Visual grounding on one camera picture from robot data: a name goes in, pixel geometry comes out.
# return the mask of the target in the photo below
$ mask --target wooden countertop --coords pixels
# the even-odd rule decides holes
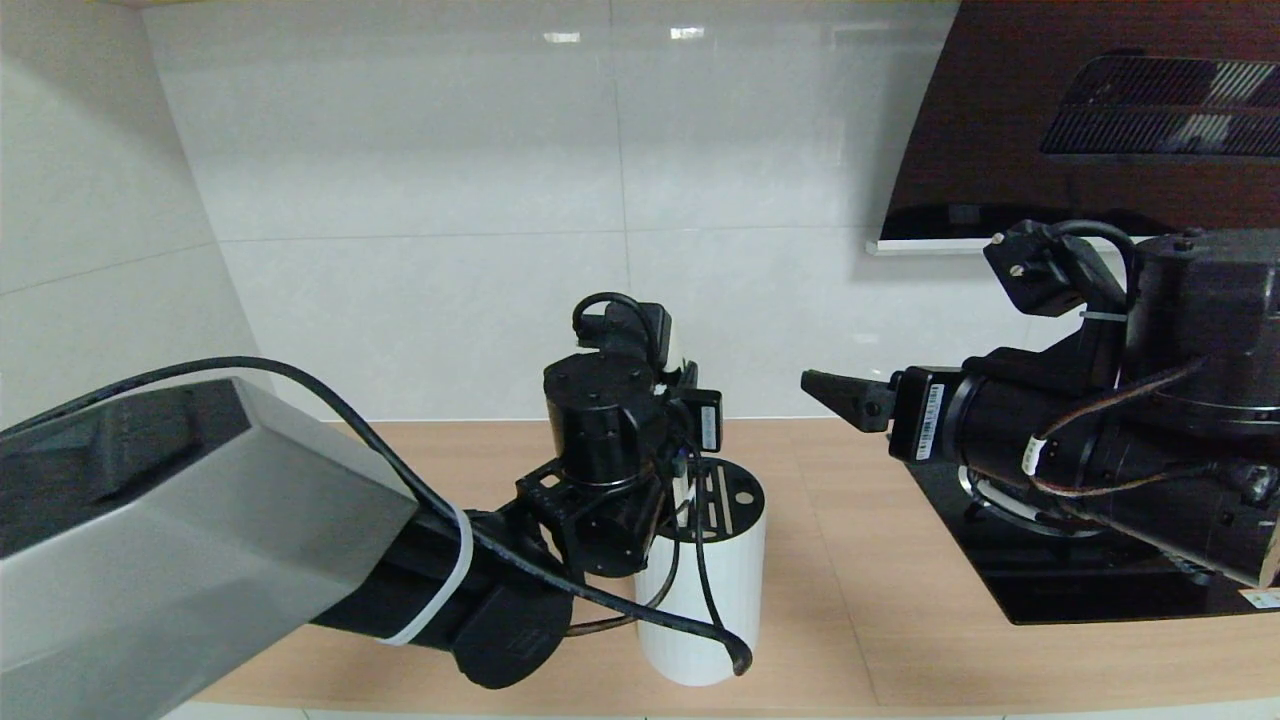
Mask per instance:
[[[443,495],[495,507],[552,456],[545,423],[379,429]],[[723,457],[769,502],[755,665],[710,688],[654,671],[630,629],[570,638],[506,691],[447,653],[305,626],[197,700],[490,715],[983,715],[1183,705],[1280,692],[1280,614],[1014,626],[883,436],[742,420]],[[609,585],[628,587],[627,583]],[[579,618],[602,616],[579,607]]]

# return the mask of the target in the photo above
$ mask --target white label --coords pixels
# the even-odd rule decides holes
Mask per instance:
[[[1027,448],[1023,450],[1023,473],[1027,473],[1028,478],[1036,477],[1036,470],[1039,468],[1039,454],[1047,442],[1047,439],[1036,436],[1027,441]]]
[[[933,455],[933,436],[938,432],[942,393],[946,389],[946,386],[929,386],[929,397],[924,401],[924,423],[920,424],[920,442],[915,443],[916,460],[928,460]]]
[[[1244,596],[1244,600],[1249,601],[1249,605],[1258,610],[1280,607],[1280,588],[1240,591],[1240,594]]]
[[[703,450],[716,450],[719,447],[716,437],[716,407],[703,405]]]

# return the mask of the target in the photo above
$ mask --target sticker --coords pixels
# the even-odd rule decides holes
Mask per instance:
[[[716,437],[716,407],[703,405],[703,450],[712,452],[719,447],[719,438]]]
[[[1244,596],[1244,600],[1249,601],[1249,605],[1257,607],[1258,610],[1280,607],[1280,588],[1240,591],[1240,594]]]
[[[915,443],[915,459],[928,460],[933,455],[933,436],[938,432],[938,415],[942,414],[942,393],[946,386],[929,386],[929,397],[924,401],[924,423],[920,425],[920,442]]]

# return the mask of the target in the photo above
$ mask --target white cable tie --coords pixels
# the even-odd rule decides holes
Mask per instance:
[[[1039,454],[1046,445],[1048,445],[1047,439],[1036,436],[1027,441],[1027,450],[1023,451],[1023,473],[1027,473],[1028,478],[1036,477],[1036,469],[1039,468]]]
[[[471,571],[471,556],[475,552],[475,537],[471,533],[471,518],[467,518],[467,514],[463,510],[460,510],[457,505],[453,505],[448,500],[445,500],[445,502],[448,502],[449,507],[453,509],[453,516],[458,521],[458,561],[453,564],[453,570],[449,573],[449,577],[444,579],[444,584],[440,585],[440,589],[431,596],[426,607],[415,615],[413,619],[404,625],[403,630],[389,638],[379,638],[378,642],[383,644],[408,644],[410,641],[416,638],[417,634],[426,628],[428,623],[435,619],[435,615],[442,607],[444,607],[444,603],[453,597],[453,593],[457,592],[462,580],[467,577],[467,573]]]
[[[1084,310],[1080,316],[1085,320],[1106,320],[1108,323],[1128,323],[1129,315],[1121,315],[1120,313],[1098,313],[1096,310]]]

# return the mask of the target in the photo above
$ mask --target black stovetop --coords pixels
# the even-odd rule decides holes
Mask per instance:
[[[955,465],[908,466],[969,562],[1015,624],[1098,623],[1276,612],[1240,594],[1240,583],[1107,530],[1089,538],[1046,537],[972,500]]]

